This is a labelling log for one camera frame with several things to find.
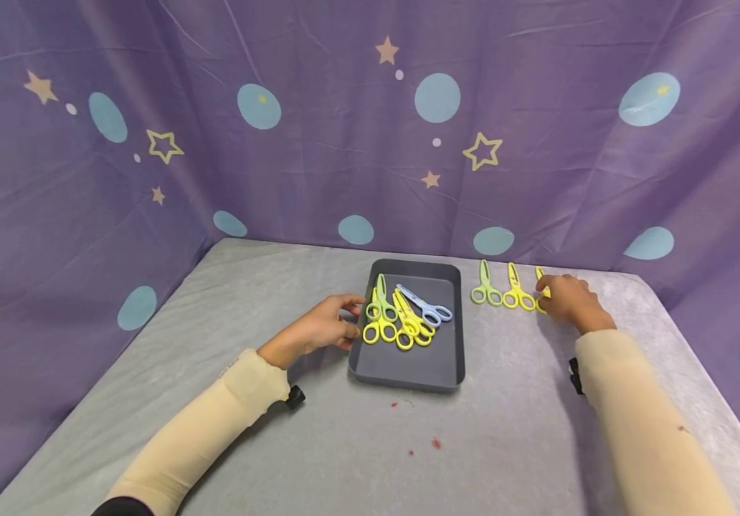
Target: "plastic tray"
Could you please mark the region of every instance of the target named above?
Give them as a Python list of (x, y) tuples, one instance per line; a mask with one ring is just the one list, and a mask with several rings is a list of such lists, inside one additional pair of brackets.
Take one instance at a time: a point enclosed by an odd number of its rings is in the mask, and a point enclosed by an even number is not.
[[(395, 343), (369, 345), (357, 338), (350, 351), (349, 369), (355, 379), (366, 383), (418, 389), (420, 391), (451, 392), (465, 378), (465, 349), (462, 325), (462, 275), (445, 263), (406, 262), (382, 259), (370, 269), (366, 298), (371, 299), (376, 276), (384, 274), (387, 300), (392, 303), (397, 283), (411, 289), (428, 303), (444, 305), (453, 311), (453, 319), (442, 322), (430, 346), (414, 346), (404, 352)], [(359, 318), (363, 330), (366, 315)]]

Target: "table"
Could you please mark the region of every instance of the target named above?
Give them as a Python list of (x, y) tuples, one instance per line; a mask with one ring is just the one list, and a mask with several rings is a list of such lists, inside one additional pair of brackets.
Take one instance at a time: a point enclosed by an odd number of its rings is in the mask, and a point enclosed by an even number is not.
[[(222, 240), (184, 280), (6, 488), (0, 515), (90, 514), (155, 431), (241, 350), (327, 294), (363, 292), (381, 257), (462, 272), (467, 377), (458, 392), (361, 384), (335, 348), (305, 357), (290, 369), (304, 406), (273, 406), (181, 514), (620, 515), (597, 419), (568, 381), (571, 328), (471, 303), (475, 260), (241, 239)], [(533, 268), (518, 272), (532, 289)], [(740, 424), (656, 295), (630, 274), (568, 272), (641, 342), (740, 511)], [(491, 263), (491, 275), (506, 286), (504, 265)]]

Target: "purple curtain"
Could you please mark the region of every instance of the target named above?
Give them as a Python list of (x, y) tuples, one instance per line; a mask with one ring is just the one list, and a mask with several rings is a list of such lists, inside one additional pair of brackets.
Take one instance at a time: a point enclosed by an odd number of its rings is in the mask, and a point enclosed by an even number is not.
[(0, 490), (224, 235), (640, 274), (740, 418), (740, 0), (0, 0)]

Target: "star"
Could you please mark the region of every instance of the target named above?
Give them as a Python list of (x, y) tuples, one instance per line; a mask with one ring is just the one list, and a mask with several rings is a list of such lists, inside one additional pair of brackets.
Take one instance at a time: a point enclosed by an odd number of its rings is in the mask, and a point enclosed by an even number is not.
[(393, 47), (392, 44), (390, 44), (390, 37), (384, 39), (384, 44), (377, 44), (376, 50), (379, 50), (379, 64), (382, 63), (390, 63), (391, 65), (395, 65), (396, 61), (393, 60), (393, 56), (396, 55), (396, 53), (399, 51), (398, 47)]
[(52, 92), (51, 81), (32, 74), (31, 70), (27, 70), (27, 72), (29, 73), (29, 81), (23, 85), (24, 88), (37, 95), (43, 105), (46, 105), (46, 102), (58, 100), (58, 97), (55, 97)]
[(152, 189), (152, 202), (157, 202), (159, 205), (163, 206), (163, 200), (165, 198), (166, 196), (163, 194), (163, 191), (161, 191), (160, 186)]
[[(160, 156), (160, 158), (163, 159), (163, 162), (165, 164), (169, 164), (169, 160), (172, 159), (173, 156), (183, 156), (184, 155), (184, 152), (175, 143), (175, 133), (163, 133), (163, 135), (160, 135), (153, 130), (147, 129), (146, 134), (149, 137), (149, 155), (150, 156)], [(159, 138), (161, 140), (163, 140), (164, 138), (168, 139), (169, 146), (171, 147), (170, 150), (168, 150), (165, 154), (157, 150), (157, 148), (155, 148), (158, 145), (158, 141), (155, 140), (156, 138)]]
[(422, 178), (422, 181), (427, 185), (427, 188), (430, 188), (430, 186), (439, 186), (439, 178), (441, 177), (441, 175), (434, 174), (428, 170), (427, 175)]
[[(481, 143), (484, 143), (485, 145), (493, 145), (493, 147), (490, 148), (490, 158), (479, 160), (477, 157), (475, 157), (474, 151), (479, 149), (479, 145)], [(499, 164), (499, 158), (496, 158), (496, 151), (499, 150), (499, 146), (502, 145), (501, 138), (498, 140), (488, 140), (488, 138), (485, 138), (485, 135), (482, 133), (477, 133), (475, 136), (475, 143), (473, 144), (473, 147), (471, 148), (465, 148), (465, 150), (462, 151), (462, 154), (466, 158), (469, 158), (473, 162), (473, 172), (479, 169), (479, 167), (483, 165), (498, 165)]]

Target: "forearm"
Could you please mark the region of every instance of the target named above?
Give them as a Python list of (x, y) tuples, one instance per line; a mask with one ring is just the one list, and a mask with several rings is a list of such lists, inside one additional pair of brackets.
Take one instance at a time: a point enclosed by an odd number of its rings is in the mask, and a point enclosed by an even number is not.
[(174, 516), (184, 496), (218, 456), (267, 411), (285, 400), (287, 373), (247, 350), (206, 391), (143, 447), (108, 499), (140, 500), (154, 516)]
[(630, 336), (618, 330), (587, 333), (577, 341), (577, 360), (627, 514), (736, 514), (700, 444)]

